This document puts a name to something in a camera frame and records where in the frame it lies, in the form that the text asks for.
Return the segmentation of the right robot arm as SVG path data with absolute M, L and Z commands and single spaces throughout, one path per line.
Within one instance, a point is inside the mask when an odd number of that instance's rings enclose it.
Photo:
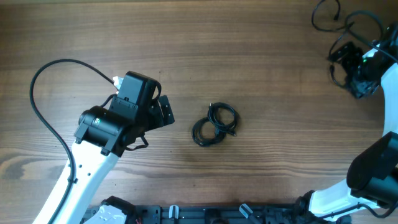
M 330 60 L 342 62 L 344 87 L 355 97 L 382 88 L 382 136 L 353 160 L 344 180 L 299 197 L 292 212 L 295 223 L 345 223 L 360 210 L 384 219 L 397 211 L 397 23 L 369 46 L 362 52 L 348 42 Z

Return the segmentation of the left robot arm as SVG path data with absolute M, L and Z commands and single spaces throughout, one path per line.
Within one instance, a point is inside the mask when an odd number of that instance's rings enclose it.
M 35 223 L 79 223 L 98 187 L 124 151 L 146 132 L 170 125 L 174 117 L 161 85 L 145 75 L 115 77 L 118 89 L 109 108 L 94 106 L 78 121 L 67 162 Z

